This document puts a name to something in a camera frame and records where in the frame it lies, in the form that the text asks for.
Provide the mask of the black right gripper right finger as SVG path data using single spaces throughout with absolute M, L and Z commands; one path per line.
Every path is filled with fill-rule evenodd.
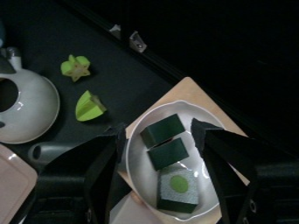
M 190 135 L 218 198 L 222 224 L 256 224 L 257 172 L 242 149 L 248 139 L 196 119 Z

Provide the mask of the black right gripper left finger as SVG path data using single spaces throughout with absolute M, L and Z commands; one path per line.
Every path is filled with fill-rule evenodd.
M 41 171 L 37 224 L 107 224 L 107 200 L 125 126 L 63 152 Z

